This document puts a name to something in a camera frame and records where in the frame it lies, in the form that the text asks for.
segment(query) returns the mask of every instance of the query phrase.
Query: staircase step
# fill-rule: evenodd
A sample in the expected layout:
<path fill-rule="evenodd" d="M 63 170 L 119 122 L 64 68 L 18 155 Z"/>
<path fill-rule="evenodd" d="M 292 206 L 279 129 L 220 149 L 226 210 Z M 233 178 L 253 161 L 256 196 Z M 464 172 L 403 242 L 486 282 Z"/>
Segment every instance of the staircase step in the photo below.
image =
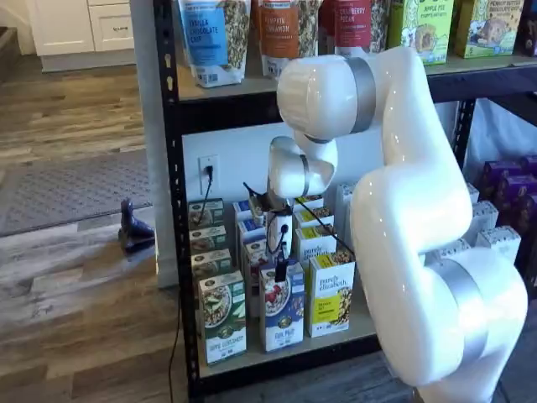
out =
<path fill-rule="evenodd" d="M 0 27 L 0 82 L 8 78 L 19 57 L 17 30 Z"/>

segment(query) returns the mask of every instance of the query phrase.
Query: black shelf frame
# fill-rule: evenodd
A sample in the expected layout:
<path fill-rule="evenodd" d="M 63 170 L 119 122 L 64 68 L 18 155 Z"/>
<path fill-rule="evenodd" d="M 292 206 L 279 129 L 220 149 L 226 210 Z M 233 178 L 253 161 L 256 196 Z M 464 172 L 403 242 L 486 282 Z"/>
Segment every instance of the black shelf frame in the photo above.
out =
<path fill-rule="evenodd" d="M 373 335 L 306 353 L 290 355 L 283 359 L 255 364 L 247 368 L 235 369 L 210 377 L 201 377 L 188 242 L 182 136 L 278 123 L 282 120 L 279 116 L 275 92 L 181 101 L 177 87 L 172 1 L 153 0 L 153 6 L 168 154 L 169 189 L 180 282 L 180 312 L 190 400 L 202 401 L 204 396 L 220 391 L 378 351 L 380 349 L 378 338 Z M 466 156 L 476 98 L 504 97 L 537 91 L 537 65 L 513 65 L 493 70 L 433 74 L 428 76 L 428 81 L 430 93 L 435 102 L 461 101 L 453 149 L 456 159 L 462 167 Z M 241 110 L 242 113 L 236 114 L 237 110 Z"/>

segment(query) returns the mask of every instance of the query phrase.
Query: black object on floor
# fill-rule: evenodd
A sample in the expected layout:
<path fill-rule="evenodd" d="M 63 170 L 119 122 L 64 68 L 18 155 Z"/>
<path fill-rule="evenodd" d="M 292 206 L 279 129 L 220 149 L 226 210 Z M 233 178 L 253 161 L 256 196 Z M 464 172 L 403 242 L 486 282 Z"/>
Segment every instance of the black object on floor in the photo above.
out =
<path fill-rule="evenodd" d="M 134 206 L 130 199 L 121 202 L 121 228 L 117 237 L 122 249 L 132 254 L 154 245 L 154 230 L 133 214 Z"/>

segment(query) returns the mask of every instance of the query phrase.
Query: shelf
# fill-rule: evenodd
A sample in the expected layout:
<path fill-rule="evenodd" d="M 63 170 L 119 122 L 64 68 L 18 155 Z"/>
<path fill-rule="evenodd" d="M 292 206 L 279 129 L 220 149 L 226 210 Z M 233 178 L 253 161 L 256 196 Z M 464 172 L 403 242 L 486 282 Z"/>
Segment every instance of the shelf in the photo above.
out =
<path fill-rule="evenodd" d="M 277 359 L 288 358 L 293 355 L 307 353 L 312 350 L 335 346 L 340 343 L 347 343 L 375 334 L 373 320 L 369 316 L 369 310 L 363 297 L 363 293 L 356 293 L 357 297 L 352 301 L 351 317 L 348 330 L 337 332 L 327 336 L 311 338 L 307 330 L 304 330 L 304 340 L 287 348 L 265 353 L 261 346 L 259 336 L 259 321 L 248 324 L 246 353 L 230 358 L 221 363 L 207 366 L 205 363 L 205 353 L 201 341 L 198 342 L 200 357 L 200 377 L 209 377 L 235 369 L 247 368 L 252 365 L 266 363 Z"/>
<path fill-rule="evenodd" d="M 263 77 L 258 49 L 250 46 L 248 52 L 246 78 L 241 84 L 201 88 L 192 78 L 181 45 L 176 44 L 183 134 L 281 122 L 278 83 Z M 426 66 L 425 70 L 435 102 L 537 91 L 537 58 L 523 55 L 477 59 L 450 55 L 444 65 Z"/>
<path fill-rule="evenodd" d="M 513 115 L 537 126 L 537 94 L 515 94 L 506 97 L 491 97 L 497 103 L 510 111 Z"/>

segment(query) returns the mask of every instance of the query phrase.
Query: bowl of cereal image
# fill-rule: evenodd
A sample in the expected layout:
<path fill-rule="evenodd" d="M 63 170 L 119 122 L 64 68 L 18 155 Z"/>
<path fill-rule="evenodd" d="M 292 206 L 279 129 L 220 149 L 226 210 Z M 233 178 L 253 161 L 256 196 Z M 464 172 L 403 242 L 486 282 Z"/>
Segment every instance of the bowl of cereal image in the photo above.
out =
<path fill-rule="evenodd" d="M 265 283 L 265 315 L 267 317 L 273 317 L 278 315 L 287 304 L 291 295 L 291 282 L 288 279 L 276 283 L 274 272 L 269 272 L 269 280 Z"/>

